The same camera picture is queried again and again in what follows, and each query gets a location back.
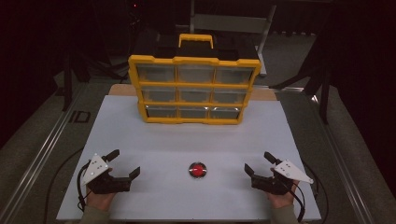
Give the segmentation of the white board sheet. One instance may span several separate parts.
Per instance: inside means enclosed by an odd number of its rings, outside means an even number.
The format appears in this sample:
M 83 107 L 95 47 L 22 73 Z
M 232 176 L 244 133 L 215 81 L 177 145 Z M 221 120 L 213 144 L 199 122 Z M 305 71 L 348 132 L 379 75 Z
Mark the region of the white board sheet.
M 302 164 L 283 107 L 278 101 L 252 101 L 238 125 L 144 122 L 133 96 L 105 97 L 79 159 L 120 155 L 109 165 L 114 176 L 139 167 L 128 192 L 118 194 L 111 217 L 121 221 L 262 221 L 271 216 L 264 192 L 250 185 L 248 164 L 271 175 L 270 152 Z M 194 162 L 207 174 L 193 178 Z

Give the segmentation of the grey metal stand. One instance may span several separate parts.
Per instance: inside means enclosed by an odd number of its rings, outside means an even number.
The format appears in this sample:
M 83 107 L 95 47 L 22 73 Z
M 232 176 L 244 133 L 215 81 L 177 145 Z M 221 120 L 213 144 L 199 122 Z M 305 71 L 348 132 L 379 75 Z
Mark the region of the grey metal stand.
M 255 45 L 255 48 L 260 62 L 262 63 L 260 76 L 266 77 L 267 70 L 262 52 L 269 35 L 275 12 L 276 5 L 271 4 L 264 18 L 202 14 L 195 11 L 195 0 L 191 0 L 189 29 L 192 34 L 194 34 L 196 30 L 211 30 L 260 35 L 261 40 Z

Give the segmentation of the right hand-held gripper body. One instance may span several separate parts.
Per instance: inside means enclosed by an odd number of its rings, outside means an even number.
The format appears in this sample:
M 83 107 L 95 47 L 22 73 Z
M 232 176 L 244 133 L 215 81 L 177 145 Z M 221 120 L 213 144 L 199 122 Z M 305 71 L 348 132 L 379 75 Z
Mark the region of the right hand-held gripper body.
M 256 175 L 249 169 L 251 187 L 274 194 L 284 195 L 291 191 L 293 181 L 303 181 L 313 184 L 314 180 L 289 160 L 277 162 L 272 176 Z

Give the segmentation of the clear plastic organizer drawer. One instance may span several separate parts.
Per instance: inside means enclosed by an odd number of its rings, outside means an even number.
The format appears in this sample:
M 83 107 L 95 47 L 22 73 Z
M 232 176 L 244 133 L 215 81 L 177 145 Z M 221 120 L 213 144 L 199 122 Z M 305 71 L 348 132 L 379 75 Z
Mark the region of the clear plastic organizer drawer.
M 212 107 L 209 117 L 212 119 L 238 119 L 241 109 L 238 107 Z

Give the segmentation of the black stand leg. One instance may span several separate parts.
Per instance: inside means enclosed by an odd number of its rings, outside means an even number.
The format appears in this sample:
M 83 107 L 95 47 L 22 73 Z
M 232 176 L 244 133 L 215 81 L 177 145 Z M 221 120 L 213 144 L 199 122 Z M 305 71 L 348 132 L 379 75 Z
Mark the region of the black stand leg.
M 308 82 L 304 86 L 304 94 L 314 96 L 318 91 L 321 91 L 318 113 L 321 120 L 327 124 L 327 108 L 332 74 L 329 66 L 330 53 L 326 50 L 322 40 L 322 35 L 318 34 L 298 73 L 294 77 L 271 85 L 270 89 L 283 90 L 291 84 L 308 77 Z
M 70 49 L 64 56 L 63 111 L 66 111 L 73 101 L 73 75 L 79 82 L 88 82 L 90 80 L 83 54 L 77 49 Z

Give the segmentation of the red round button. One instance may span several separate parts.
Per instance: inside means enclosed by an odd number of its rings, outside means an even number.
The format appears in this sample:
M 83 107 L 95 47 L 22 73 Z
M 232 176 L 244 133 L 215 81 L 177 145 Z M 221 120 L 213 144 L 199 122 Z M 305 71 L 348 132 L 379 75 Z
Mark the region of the red round button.
M 201 162 L 194 162 L 189 167 L 189 174 L 193 178 L 202 178 L 207 174 L 206 166 Z

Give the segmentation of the person's left hand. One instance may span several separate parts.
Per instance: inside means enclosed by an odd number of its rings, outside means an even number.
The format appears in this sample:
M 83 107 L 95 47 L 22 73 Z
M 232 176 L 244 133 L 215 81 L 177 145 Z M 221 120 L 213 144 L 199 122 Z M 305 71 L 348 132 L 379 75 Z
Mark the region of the person's left hand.
M 116 196 L 115 193 L 95 194 L 89 188 L 86 188 L 86 193 L 86 204 L 89 207 L 93 207 L 104 212 L 109 211 L 110 206 Z

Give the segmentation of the grid of clear drawers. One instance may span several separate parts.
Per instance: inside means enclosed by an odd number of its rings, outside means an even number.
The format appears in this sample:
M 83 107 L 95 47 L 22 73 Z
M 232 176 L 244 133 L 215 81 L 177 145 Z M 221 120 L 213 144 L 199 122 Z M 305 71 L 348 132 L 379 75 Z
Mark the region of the grid of clear drawers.
M 252 67 L 213 66 L 206 64 L 148 64 L 136 67 L 147 119 L 172 119 L 179 122 L 210 121 L 212 107 L 238 107 L 238 119 L 248 100 Z

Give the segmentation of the person's right hand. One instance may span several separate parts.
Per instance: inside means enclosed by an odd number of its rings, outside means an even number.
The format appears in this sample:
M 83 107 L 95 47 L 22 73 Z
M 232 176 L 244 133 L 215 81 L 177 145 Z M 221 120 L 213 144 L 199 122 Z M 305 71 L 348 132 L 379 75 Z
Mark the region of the person's right hand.
M 285 206 L 293 205 L 294 202 L 293 194 L 295 193 L 298 184 L 299 182 L 294 180 L 291 190 L 284 195 L 274 195 L 272 193 L 266 192 L 267 199 L 270 201 L 271 206 L 274 209 L 279 209 Z

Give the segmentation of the yellow black drawer organizer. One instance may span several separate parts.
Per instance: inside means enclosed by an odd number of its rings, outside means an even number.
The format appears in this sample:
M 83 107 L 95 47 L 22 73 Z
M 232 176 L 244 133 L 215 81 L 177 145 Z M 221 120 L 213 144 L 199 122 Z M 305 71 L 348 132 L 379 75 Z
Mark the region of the yellow black drawer organizer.
M 249 98 L 252 93 L 252 85 L 255 77 L 260 73 L 262 63 L 256 53 L 253 44 L 246 39 L 239 37 L 216 38 L 212 35 L 192 35 L 181 34 L 178 36 L 152 35 L 143 33 L 139 36 L 135 49 L 128 59 L 129 76 L 136 90 L 138 97 L 138 111 L 145 122 L 151 123 L 204 123 L 204 124 L 238 124 L 237 122 L 212 119 L 204 122 L 179 122 L 172 119 L 147 119 L 143 115 L 142 100 L 136 67 L 141 63 L 148 64 L 206 64 L 213 66 L 232 66 L 232 67 L 252 67 L 253 77 L 250 80 L 247 95 L 248 106 Z

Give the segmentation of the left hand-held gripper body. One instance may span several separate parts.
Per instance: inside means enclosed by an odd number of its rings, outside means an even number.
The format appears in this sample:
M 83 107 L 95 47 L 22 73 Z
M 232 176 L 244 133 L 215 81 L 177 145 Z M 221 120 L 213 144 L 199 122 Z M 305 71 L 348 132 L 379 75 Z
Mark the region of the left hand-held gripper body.
M 129 191 L 132 180 L 129 177 L 114 177 L 109 173 L 110 167 L 103 161 L 103 156 L 94 154 L 88 162 L 82 185 L 95 194 L 109 194 Z

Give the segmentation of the aluminium floor rail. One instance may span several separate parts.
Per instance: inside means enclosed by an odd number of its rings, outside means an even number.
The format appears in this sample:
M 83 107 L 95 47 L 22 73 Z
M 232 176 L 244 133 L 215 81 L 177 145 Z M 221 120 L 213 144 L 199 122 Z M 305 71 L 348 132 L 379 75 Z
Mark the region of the aluminium floor rail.
M 0 224 L 10 224 L 64 131 L 87 83 L 77 84 L 66 110 L 51 96 L 0 150 Z
M 283 106 L 304 168 L 316 180 L 312 190 L 318 195 L 322 220 L 313 224 L 375 224 L 358 186 L 372 164 L 367 159 L 348 157 L 344 151 L 353 146 L 336 139 L 330 123 L 322 120 L 317 96 L 307 95 L 301 88 L 257 87 L 251 98 L 279 101 Z

